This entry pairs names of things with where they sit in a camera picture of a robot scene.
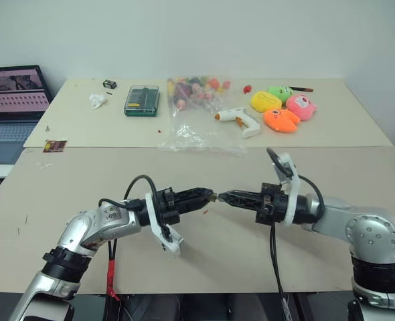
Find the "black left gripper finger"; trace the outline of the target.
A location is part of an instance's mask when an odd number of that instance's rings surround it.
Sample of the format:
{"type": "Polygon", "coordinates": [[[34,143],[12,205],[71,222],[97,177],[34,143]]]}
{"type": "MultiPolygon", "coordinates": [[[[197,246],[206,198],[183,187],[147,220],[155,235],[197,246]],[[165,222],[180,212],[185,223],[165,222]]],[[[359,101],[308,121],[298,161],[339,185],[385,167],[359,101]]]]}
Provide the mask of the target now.
{"type": "Polygon", "coordinates": [[[203,209],[210,202],[212,202],[210,197],[187,199],[177,203],[177,210],[179,213],[189,213],[203,209]]]}
{"type": "Polygon", "coordinates": [[[210,197],[212,201],[215,200],[215,193],[212,189],[203,188],[203,187],[195,187],[192,189],[187,189],[184,191],[180,191],[176,194],[177,201],[184,201],[192,198],[200,198],[200,197],[210,197]]]}

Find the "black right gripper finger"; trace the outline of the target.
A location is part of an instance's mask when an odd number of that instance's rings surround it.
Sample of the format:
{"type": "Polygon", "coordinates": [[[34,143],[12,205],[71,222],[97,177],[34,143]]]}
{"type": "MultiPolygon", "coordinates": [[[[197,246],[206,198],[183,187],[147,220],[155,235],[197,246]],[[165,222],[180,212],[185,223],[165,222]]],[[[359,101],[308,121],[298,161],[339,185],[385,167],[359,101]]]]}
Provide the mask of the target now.
{"type": "Polygon", "coordinates": [[[245,198],[227,198],[220,199],[221,202],[226,203],[230,206],[247,209],[251,211],[260,211],[261,210],[261,201],[260,199],[245,199],[245,198]]]}
{"type": "Polygon", "coordinates": [[[262,198],[260,193],[231,190],[219,194],[219,200],[222,201],[260,201],[262,198]]]}

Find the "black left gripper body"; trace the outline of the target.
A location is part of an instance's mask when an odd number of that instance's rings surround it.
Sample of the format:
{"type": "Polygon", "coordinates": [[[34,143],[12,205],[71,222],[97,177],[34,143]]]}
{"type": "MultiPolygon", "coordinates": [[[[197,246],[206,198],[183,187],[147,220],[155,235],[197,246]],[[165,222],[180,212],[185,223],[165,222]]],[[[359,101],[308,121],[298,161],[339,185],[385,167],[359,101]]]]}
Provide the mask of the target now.
{"type": "Polygon", "coordinates": [[[157,192],[161,220],[166,225],[175,225],[180,222],[180,214],[175,206],[176,193],[171,187],[157,192]]]}

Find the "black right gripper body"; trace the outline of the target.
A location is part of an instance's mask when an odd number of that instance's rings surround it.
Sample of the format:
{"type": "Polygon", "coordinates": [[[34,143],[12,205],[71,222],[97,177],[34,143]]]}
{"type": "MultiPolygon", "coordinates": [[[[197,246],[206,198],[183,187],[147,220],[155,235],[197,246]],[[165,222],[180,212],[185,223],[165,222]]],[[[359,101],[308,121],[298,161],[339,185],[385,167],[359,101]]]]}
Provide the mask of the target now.
{"type": "Polygon", "coordinates": [[[260,191],[260,205],[255,221],[263,225],[274,225],[285,219],[287,211],[287,195],[280,184],[263,183],[260,191]]]}

